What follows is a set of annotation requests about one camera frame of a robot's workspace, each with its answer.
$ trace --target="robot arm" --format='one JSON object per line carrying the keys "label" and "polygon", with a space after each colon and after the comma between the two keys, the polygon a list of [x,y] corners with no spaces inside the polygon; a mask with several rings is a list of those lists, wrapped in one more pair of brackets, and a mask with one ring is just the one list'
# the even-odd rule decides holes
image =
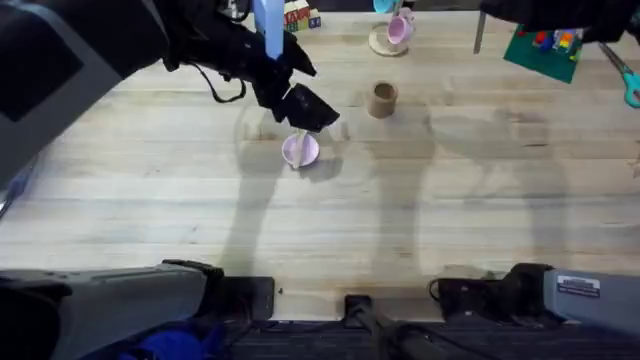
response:
{"label": "robot arm", "polygon": [[0,4],[0,184],[123,79],[163,59],[252,83],[276,121],[320,131],[339,116],[293,70],[315,69],[293,35],[276,60],[262,35],[208,0],[40,0]]}
{"label": "robot arm", "polygon": [[445,320],[471,312],[505,325],[553,328],[573,320],[640,334],[638,277],[517,264],[501,280],[436,282]]}

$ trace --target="pink cup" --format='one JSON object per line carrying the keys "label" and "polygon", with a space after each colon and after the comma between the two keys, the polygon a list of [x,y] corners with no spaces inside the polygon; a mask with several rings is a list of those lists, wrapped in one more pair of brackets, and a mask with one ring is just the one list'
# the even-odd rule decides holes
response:
{"label": "pink cup", "polygon": [[389,27],[387,28],[389,42],[393,45],[407,42],[411,39],[413,31],[414,25],[411,10],[402,8],[398,16],[392,17],[391,22],[389,22]]}

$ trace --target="wooden table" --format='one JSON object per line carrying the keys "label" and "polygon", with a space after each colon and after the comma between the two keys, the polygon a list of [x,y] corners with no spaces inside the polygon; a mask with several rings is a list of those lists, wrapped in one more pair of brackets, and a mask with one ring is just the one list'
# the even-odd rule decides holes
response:
{"label": "wooden table", "polygon": [[[0,264],[203,261],[275,277],[286,319],[337,318],[363,292],[412,298],[394,309],[418,318],[434,276],[522,261],[640,274],[640,113],[600,50],[565,85],[502,60],[513,24],[489,19],[474,56],[477,13],[421,13],[409,54],[382,58],[367,35],[386,18],[299,34],[319,76],[297,80],[342,114],[301,172],[280,154],[293,130],[253,95],[218,105],[192,68],[139,72],[43,154]],[[613,47],[640,70],[634,40]],[[383,121],[364,109],[377,80],[400,91]]]}

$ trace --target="blue cloth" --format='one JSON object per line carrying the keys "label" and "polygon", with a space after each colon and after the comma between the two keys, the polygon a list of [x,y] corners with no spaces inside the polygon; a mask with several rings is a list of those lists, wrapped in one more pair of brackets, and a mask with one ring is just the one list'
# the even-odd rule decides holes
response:
{"label": "blue cloth", "polygon": [[[224,328],[214,327],[201,342],[185,330],[166,330],[154,333],[142,340],[135,349],[152,353],[159,360],[203,360],[206,354],[217,353],[224,338]],[[130,352],[119,360],[136,360]]]}

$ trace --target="wire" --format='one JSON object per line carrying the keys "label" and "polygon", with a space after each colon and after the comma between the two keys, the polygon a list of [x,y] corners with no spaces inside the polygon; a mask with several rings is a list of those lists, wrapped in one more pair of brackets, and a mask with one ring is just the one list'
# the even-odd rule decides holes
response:
{"label": "wire", "polygon": [[320,332],[324,332],[324,331],[327,331],[327,330],[331,330],[331,329],[340,327],[343,324],[344,324],[343,321],[327,321],[327,322],[318,324],[318,325],[313,326],[313,327],[308,328],[308,329],[294,331],[291,328],[294,325],[296,325],[296,322],[295,321],[289,321],[289,330],[273,329],[275,326],[280,325],[280,323],[276,323],[275,326],[271,326],[269,328],[262,329],[262,332],[269,333],[269,334],[315,334],[315,333],[320,333]]}
{"label": "wire", "polygon": [[422,326],[422,325],[416,325],[416,324],[404,324],[401,325],[400,327],[398,327],[397,331],[405,331],[405,327],[408,327],[407,331],[422,331],[423,333],[425,333],[428,337],[429,337],[429,341],[433,342],[433,340],[431,338],[437,338],[440,339],[441,341],[444,341],[446,343],[448,343],[449,345],[452,345],[454,347],[457,347],[458,349],[464,350],[470,354],[476,355],[478,357],[487,359],[487,360],[501,360],[500,358],[493,356],[491,354],[488,354],[484,351],[478,350],[478,349],[474,349],[472,347],[469,347],[467,345],[461,344],[453,339],[451,339],[450,337],[446,336],[446,335],[442,335],[441,333],[429,329],[426,326]]}
{"label": "wire", "polygon": [[431,298],[433,299],[433,301],[437,302],[438,304],[440,303],[440,298],[438,296],[436,296],[436,294],[433,292],[433,285],[438,283],[438,279],[433,279],[431,281],[429,281],[429,285],[427,285],[428,289],[429,289],[429,295],[431,296]]}
{"label": "wire", "polygon": [[207,76],[207,74],[204,73],[204,71],[202,70],[202,68],[200,68],[200,66],[198,66],[198,64],[193,63],[193,62],[189,62],[187,63],[188,65],[191,65],[193,67],[195,67],[196,69],[198,69],[198,71],[200,72],[200,75],[202,75],[202,77],[204,78],[204,80],[207,82],[207,85],[209,85],[209,89],[211,89],[211,96],[213,96],[213,98],[219,102],[220,104],[226,104],[226,103],[230,103],[230,102],[234,102],[236,100],[240,100],[242,98],[245,97],[245,95],[247,95],[247,85],[244,83],[244,81],[240,80],[240,95],[236,95],[230,99],[223,99],[221,98],[218,93],[216,92],[216,89],[213,87],[213,85],[211,84],[211,81],[209,81],[209,77]]}
{"label": "wire", "polygon": [[227,17],[229,18],[229,20],[231,20],[233,22],[243,22],[243,21],[247,20],[247,18],[249,17],[249,13],[250,12],[251,12],[251,0],[247,0],[247,5],[246,5],[242,15],[238,16],[237,18],[234,18],[232,16],[227,16]]}

